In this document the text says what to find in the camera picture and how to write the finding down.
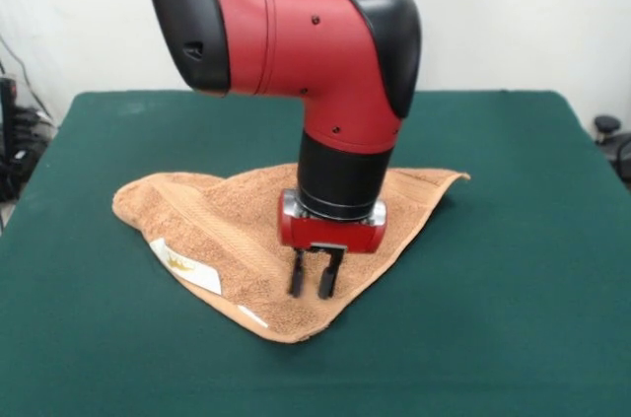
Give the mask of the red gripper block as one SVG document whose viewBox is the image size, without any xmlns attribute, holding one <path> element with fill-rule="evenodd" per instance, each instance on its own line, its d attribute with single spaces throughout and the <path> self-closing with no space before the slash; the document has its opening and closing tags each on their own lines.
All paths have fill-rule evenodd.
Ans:
<svg viewBox="0 0 631 417">
<path fill-rule="evenodd" d="M 307 249 L 340 248 L 350 253 L 374 253 L 386 232 L 387 209 L 378 200 L 371 214 L 360 221 L 342 222 L 315 216 L 298 200 L 295 189 L 283 189 L 278 200 L 277 227 L 279 242 L 295 248 L 295 257 L 288 293 L 299 298 L 304 285 L 304 256 Z M 335 284 L 344 251 L 331 251 L 323 269 L 318 296 L 329 299 Z"/>
</svg>

